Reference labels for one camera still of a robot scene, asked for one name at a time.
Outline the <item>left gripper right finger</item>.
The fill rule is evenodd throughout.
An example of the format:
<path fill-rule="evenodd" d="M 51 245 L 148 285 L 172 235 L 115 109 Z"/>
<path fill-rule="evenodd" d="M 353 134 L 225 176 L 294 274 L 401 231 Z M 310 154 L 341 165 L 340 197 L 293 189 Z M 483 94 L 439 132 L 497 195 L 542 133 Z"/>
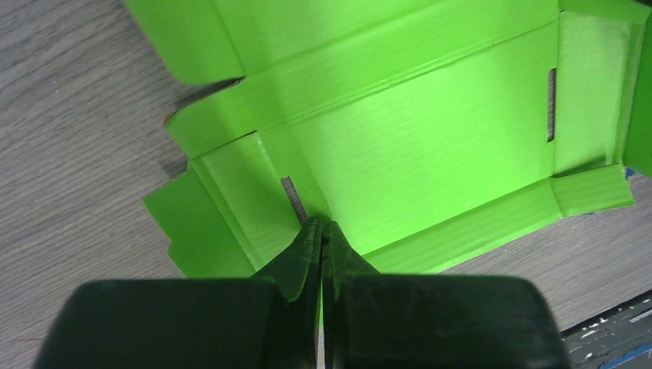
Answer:
<path fill-rule="evenodd" d="M 560 333 L 531 282 L 381 274 L 334 221 L 322 242 L 327 367 L 562 367 Z"/>

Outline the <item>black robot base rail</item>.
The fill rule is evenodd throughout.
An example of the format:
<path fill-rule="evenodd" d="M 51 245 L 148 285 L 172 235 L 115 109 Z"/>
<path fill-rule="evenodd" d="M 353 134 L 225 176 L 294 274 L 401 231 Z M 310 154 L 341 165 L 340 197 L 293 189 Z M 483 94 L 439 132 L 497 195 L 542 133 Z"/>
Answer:
<path fill-rule="evenodd" d="M 573 368 L 651 368 L 651 291 L 561 332 Z"/>

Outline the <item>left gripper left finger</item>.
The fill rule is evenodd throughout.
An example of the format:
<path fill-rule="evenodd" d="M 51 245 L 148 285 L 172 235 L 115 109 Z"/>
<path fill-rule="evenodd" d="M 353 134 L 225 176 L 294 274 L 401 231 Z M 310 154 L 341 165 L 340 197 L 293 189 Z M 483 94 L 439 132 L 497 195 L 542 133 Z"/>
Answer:
<path fill-rule="evenodd" d="M 37 368 L 314 368 L 322 221 L 248 278 L 106 280 L 65 302 Z"/>

